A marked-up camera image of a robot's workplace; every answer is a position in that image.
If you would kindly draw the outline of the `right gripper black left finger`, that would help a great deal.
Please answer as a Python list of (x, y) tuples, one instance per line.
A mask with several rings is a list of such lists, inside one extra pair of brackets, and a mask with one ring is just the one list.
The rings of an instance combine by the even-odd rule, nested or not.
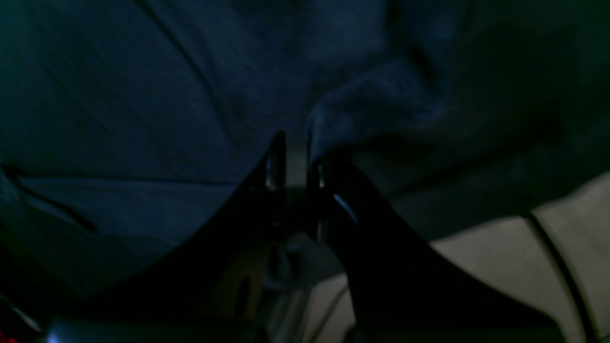
[(284, 210), (278, 132), (226, 204), (184, 244), (55, 319), (46, 343), (267, 343), (255, 323)]

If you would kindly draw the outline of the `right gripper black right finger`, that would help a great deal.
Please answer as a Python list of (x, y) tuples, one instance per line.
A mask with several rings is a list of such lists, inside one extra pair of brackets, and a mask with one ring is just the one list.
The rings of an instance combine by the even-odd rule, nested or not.
[(554, 319), (501, 293), (430, 243), (489, 220), (531, 217), (510, 184), (516, 148), (376, 138), (308, 144), (310, 189), (348, 275), (350, 343), (562, 343)]

